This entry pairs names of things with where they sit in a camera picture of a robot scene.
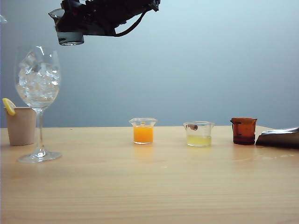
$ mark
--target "orange liquid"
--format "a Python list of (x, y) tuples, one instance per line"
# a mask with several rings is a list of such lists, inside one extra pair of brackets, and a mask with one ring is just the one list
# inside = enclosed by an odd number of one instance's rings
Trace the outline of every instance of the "orange liquid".
[(134, 142), (146, 143), (153, 141), (153, 127), (134, 127)]

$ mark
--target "beige cup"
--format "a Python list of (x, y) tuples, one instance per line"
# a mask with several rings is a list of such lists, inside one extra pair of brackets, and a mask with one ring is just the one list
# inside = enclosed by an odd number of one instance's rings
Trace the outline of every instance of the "beige cup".
[(24, 146), (34, 143), (34, 130), (36, 127), (36, 113), (30, 107), (15, 107), (15, 115), (8, 114), (6, 108), (6, 121), (11, 146)]

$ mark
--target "blue-gray backdrop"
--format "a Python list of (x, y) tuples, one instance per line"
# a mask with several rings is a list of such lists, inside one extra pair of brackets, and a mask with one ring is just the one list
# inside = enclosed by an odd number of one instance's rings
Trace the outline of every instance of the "blue-gray backdrop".
[(63, 83), (44, 126), (130, 126), (132, 117), (229, 125), (237, 116), (299, 125), (298, 0), (161, 0), (130, 34), (73, 47), (58, 45), (48, 16), (60, 2), (1, 1), (1, 97), (25, 105), (13, 81), (18, 45), (58, 50)]

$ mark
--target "wine glass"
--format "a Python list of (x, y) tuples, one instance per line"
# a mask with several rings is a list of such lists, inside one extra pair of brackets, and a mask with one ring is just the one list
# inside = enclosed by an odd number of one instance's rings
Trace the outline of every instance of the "wine glass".
[(60, 68), (55, 50), (42, 46), (21, 46), (17, 50), (15, 87), (22, 100), (36, 112), (38, 132), (33, 153), (18, 159), (23, 163), (37, 163), (61, 156), (46, 151), (43, 146), (43, 112), (55, 100), (60, 86)]

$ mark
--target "pale yellow liquid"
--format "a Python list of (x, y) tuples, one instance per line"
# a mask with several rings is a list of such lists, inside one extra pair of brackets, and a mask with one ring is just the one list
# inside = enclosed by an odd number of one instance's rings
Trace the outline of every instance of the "pale yellow liquid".
[(187, 135), (187, 144), (189, 146), (209, 146), (211, 145), (211, 137), (201, 137), (195, 135)]

